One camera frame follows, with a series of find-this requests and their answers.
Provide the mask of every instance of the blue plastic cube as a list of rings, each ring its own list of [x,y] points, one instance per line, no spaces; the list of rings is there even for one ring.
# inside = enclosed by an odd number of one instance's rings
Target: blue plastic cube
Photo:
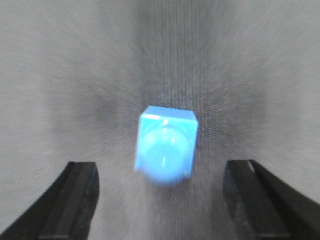
[[[159,185],[190,178],[197,130],[193,111],[149,106],[140,116],[134,169]]]

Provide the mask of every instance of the sphere inside cube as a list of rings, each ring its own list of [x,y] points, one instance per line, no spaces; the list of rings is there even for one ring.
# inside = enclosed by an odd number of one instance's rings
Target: sphere inside cube
[[[139,120],[134,169],[159,185],[190,178],[197,130],[193,111],[149,106]]]

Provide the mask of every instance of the fabric texture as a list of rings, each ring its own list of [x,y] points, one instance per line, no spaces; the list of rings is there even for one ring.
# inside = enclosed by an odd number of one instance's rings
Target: fabric texture
[[[320,1],[0,2],[0,232],[68,161],[95,161],[90,240],[236,240],[230,159],[320,202]],[[193,110],[192,178],[133,171],[147,105]]]

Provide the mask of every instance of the gray fabric background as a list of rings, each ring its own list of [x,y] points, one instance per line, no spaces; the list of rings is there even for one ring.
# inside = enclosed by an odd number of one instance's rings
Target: gray fabric background
[[[320,1],[0,2],[0,232],[68,161],[96,161],[90,240],[235,240],[229,159],[320,202]],[[133,171],[147,105],[194,110],[193,175]]]

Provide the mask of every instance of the blue cube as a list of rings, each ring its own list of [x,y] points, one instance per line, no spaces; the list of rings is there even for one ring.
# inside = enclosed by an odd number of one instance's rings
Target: blue cube
[[[190,178],[197,130],[193,111],[149,106],[140,116],[134,169],[159,185]]]

